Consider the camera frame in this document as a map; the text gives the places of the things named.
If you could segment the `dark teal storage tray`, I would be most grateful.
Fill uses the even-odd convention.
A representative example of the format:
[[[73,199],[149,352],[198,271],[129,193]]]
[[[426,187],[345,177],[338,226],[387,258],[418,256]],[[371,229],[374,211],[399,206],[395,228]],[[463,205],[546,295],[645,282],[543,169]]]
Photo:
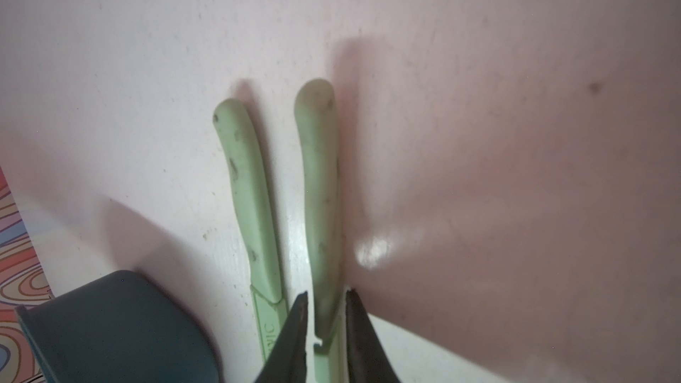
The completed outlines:
[[[49,382],[218,382],[209,338],[147,278],[115,271],[16,315]]]

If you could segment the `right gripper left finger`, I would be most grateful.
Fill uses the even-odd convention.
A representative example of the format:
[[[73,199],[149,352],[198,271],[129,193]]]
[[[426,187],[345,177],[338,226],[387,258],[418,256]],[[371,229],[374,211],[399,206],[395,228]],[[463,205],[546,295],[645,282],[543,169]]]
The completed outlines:
[[[305,383],[309,296],[299,294],[255,383]]]

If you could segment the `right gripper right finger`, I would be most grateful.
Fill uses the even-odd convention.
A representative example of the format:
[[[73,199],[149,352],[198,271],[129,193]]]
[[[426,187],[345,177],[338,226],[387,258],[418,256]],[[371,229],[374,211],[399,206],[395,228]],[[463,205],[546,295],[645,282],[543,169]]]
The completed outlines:
[[[346,338],[349,382],[400,383],[355,289],[346,293]]]

